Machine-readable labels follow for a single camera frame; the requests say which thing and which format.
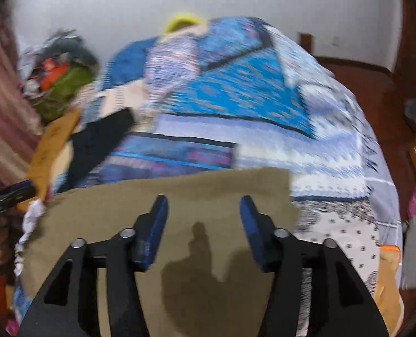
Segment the khaki pants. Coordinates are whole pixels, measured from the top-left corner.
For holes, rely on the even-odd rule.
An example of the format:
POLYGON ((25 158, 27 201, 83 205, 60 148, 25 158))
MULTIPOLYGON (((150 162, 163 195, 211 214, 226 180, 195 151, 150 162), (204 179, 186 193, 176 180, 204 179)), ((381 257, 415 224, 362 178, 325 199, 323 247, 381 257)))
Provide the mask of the khaki pants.
POLYGON ((290 174, 263 167, 218 170, 184 177, 134 179, 56 195, 27 243, 21 274, 33 297, 76 238, 106 240, 132 226, 157 195, 169 216, 157 257, 136 276, 152 336, 256 336, 272 277, 253 259, 241 223, 241 198, 293 229, 290 174))

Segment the white crumpled cloth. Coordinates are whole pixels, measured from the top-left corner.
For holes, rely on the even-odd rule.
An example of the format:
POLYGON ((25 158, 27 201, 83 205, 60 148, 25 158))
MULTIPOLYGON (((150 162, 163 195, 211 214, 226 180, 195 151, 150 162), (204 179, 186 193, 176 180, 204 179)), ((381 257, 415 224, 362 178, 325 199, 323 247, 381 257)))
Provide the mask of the white crumpled cloth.
POLYGON ((41 199, 32 200, 28 207, 27 212, 24 215, 22 222, 22 236, 15 244, 14 247, 14 275, 16 278, 21 276, 24 269, 24 250, 27 242, 30 239, 31 234, 37 228, 37 224, 44 216, 46 207, 41 199))

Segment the striped pink curtain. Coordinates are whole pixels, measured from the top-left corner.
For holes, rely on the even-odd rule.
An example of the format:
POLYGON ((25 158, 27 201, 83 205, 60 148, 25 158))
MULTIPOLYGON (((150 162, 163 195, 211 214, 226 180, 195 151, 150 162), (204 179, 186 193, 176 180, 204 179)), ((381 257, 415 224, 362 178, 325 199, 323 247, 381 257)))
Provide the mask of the striped pink curtain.
POLYGON ((0 183, 24 179, 42 134, 41 120, 20 91, 17 46, 9 15, 0 8, 0 183))

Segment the cardboard box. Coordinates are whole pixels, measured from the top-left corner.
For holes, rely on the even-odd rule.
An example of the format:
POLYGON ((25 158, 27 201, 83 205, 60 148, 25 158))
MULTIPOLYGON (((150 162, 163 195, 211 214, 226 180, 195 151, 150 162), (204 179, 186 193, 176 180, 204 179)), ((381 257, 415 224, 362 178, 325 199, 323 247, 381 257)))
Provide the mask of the cardboard box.
POLYGON ((33 181, 37 190, 33 199, 46 200, 51 184, 53 163, 69 140, 81 114, 82 109, 71 110, 46 127, 27 171, 27 179, 33 181))

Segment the black folded pants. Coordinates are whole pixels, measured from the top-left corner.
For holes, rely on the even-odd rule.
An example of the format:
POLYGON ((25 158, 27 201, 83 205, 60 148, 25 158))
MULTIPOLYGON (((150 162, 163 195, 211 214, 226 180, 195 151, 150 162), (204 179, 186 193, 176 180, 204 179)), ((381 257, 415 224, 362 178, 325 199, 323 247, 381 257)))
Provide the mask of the black folded pants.
POLYGON ((73 158, 67 177, 57 192, 74 189, 117 147, 134 124, 132 111, 124 108, 96 122, 88 123, 82 131, 73 134, 73 158))

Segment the green bag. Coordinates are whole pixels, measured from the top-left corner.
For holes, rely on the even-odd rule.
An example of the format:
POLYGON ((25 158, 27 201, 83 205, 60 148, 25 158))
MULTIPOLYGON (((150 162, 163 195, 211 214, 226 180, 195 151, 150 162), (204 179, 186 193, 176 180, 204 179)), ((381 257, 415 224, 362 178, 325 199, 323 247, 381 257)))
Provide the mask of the green bag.
POLYGON ((71 65, 51 86, 29 102, 39 114, 43 124, 63 115, 79 89, 93 82, 90 69, 83 65, 71 65))

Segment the orange box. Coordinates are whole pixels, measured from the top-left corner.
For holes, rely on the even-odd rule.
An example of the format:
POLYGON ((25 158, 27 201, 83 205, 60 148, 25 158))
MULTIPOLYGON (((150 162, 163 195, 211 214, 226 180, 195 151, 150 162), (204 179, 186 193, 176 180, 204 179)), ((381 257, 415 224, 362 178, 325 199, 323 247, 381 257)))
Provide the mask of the orange box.
POLYGON ((58 62, 48 58, 40 65, 39 84, 41 90, 49 90, 51 86, 61 78, 69 69, 67 62, 58 62))

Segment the grey plush toy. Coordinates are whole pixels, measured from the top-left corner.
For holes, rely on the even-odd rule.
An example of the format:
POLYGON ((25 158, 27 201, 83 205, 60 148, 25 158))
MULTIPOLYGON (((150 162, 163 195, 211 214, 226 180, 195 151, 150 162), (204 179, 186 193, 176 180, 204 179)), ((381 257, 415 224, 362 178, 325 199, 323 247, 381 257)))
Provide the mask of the grey plush toy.
POLYGON ((88 50, 78 37, 62 37, 47 46, 42 53, 44 59, 67 54, 72 61, 86 66, 98 64, 96 57, 88 50))

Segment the blue patchwork bedspread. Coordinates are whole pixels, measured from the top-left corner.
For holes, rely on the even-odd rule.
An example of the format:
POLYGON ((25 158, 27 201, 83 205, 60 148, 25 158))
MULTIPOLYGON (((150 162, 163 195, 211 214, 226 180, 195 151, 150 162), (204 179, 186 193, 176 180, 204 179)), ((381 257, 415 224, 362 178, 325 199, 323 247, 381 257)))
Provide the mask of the blue patchwork bedspread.
POLYGON ((253 17, 189 24, 120 50, 74 105, 78 130, 124 108, 138 132, 159 134, 150 154, 125 140, 78 180, 94 186, 165 177, 165 145, 176 138, 230 142, 237 169, 279 167, 306 205, 297 234, 325 236, 333 218, 362 205, 344 244, 391 334, 403 321, 399 195, 373 128, 355 95, 302 46, 253 17))

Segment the yellow pillow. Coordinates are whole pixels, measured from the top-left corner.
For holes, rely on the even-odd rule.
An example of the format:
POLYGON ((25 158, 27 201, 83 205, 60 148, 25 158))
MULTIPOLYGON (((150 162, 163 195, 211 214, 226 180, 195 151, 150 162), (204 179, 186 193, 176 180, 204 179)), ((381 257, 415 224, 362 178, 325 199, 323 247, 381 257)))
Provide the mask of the yellow pillow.
POLYGON ((164 26, 164 33, 174 33, 183 28, 205 24, 201 17, 189 13, 177 13, 171 17, 164 26))

